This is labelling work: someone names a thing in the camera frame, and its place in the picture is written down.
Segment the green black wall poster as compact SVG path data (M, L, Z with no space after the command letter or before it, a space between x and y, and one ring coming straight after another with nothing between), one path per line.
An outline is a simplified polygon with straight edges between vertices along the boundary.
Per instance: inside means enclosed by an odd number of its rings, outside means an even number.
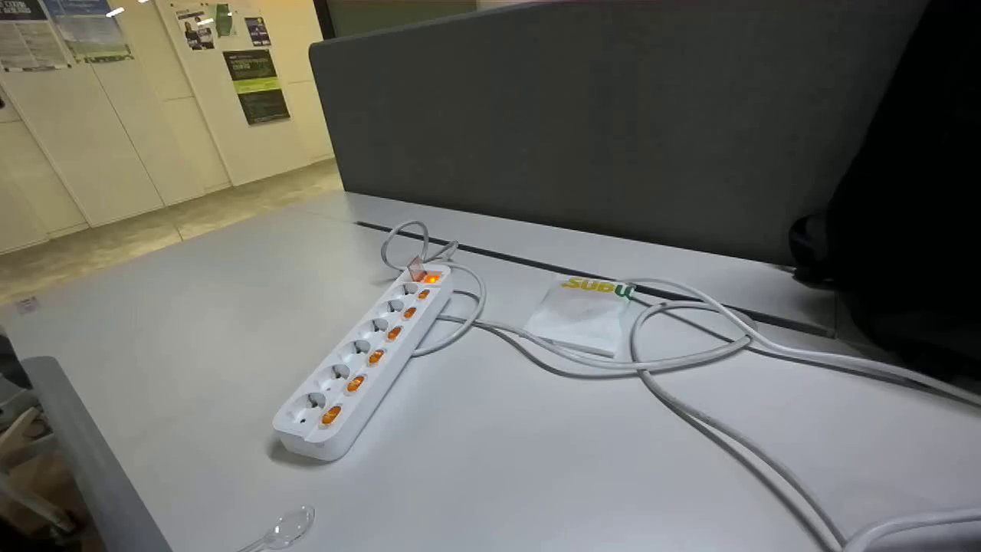
M228 53L225 63L247 125L289 120L286 93L268 50Z

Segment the beige wall cabinets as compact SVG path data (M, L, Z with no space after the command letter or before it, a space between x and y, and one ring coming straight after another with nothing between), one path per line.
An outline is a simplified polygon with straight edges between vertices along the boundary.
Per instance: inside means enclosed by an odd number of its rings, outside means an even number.
M312 0L0 0L0 251L331 155ZM247 125L228 53L272 56L289 120Z

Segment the grey desk partition panel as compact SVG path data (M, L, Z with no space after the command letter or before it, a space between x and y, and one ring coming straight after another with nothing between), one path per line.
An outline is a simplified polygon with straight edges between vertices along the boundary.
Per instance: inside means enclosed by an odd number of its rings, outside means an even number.
M311 50L356 194L785 265L928 0L538 0Z

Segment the clear plastic bag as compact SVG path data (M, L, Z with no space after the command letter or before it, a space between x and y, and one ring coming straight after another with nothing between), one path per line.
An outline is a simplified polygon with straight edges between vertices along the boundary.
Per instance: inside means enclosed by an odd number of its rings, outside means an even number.
M626 306L626 283L568 276L544 294L524 328L544 341L617 359Z

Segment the white multi-socket power strip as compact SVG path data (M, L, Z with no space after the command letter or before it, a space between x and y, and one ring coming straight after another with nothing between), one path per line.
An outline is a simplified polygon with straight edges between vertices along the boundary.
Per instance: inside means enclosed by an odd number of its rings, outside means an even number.
M272 417L275 443L308 460L341 460L401 378L450 292L455 269L447 265L400 273L282 401Z

